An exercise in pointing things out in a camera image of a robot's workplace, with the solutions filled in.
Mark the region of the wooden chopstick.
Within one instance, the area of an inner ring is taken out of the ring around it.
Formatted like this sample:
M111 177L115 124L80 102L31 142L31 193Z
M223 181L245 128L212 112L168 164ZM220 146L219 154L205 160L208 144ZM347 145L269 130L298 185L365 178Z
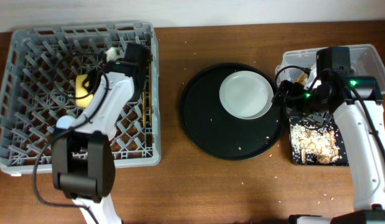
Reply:
M145 90L142 92L142 120L143 120L143 127L146 127L146 92Z
M149 65L148 71L148 106L149 106L149 126L152 127L152 105L151 105L151 65Z

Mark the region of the wrapper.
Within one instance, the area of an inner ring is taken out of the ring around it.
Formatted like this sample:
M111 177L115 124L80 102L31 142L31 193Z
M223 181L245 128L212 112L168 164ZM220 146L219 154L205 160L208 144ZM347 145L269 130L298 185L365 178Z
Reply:
M300 84L304 86L304 89L309 89L309 86L311 85L311 68L303 68L302 73L299 75L299 77L294 81L294 83Z

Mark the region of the food scraps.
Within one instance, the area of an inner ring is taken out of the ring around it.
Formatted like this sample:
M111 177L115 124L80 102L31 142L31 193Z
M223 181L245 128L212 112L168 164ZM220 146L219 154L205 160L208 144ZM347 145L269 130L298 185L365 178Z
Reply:
M311 130L299 124L293 125L290 130L292 157L303 165L309 162L322 165L336 162L341 158L337 136L333 128Z

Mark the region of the yellow bowl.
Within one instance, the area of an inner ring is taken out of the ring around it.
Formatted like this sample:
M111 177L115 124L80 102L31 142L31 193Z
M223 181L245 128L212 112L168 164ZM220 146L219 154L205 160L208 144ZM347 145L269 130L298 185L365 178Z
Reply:
M88 90L86 90L83 86L82 86L82 82L84 80L86 80L88 77L87 74L83 74L83 75L78 75L76 77L76 82L75 82L75 97L76 98L80 98L82 96L85 96L88 94ZM93 98L93 95L88 95L87 97L85 98L82 98L82 99L79 99L79 100L76 100L76 105L78 107L81 107L81 108L86 108L88 106L88 104L91 102Z

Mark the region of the blue plastic cup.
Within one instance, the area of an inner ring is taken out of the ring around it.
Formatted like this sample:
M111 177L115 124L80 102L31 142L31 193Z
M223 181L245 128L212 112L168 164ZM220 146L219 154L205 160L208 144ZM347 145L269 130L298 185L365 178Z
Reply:
M75 129L76 118L70 115L61 116L56 122L57 129Z

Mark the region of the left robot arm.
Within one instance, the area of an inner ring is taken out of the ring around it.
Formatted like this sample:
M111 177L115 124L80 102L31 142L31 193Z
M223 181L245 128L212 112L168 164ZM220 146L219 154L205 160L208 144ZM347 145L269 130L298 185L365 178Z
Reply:
M110 195L115 181L110 140L125 105L145 89L152 56L141 44L127 44L124 54L110 48L103 59L103 67L77 77L92 96L82 114L57 121L50 145L52 180L87 223L121 223Z

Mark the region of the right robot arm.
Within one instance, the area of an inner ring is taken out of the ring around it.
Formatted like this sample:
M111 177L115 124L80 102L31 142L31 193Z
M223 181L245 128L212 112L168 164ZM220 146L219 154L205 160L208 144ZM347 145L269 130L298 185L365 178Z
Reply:
M385 128L383 97L374 76L355 75L347 46L316 52L309 86L275 80L272 103L316 125L322 113L333 116L345 144L353 180L354 210L333 218L290 215L289 223L385 223Z

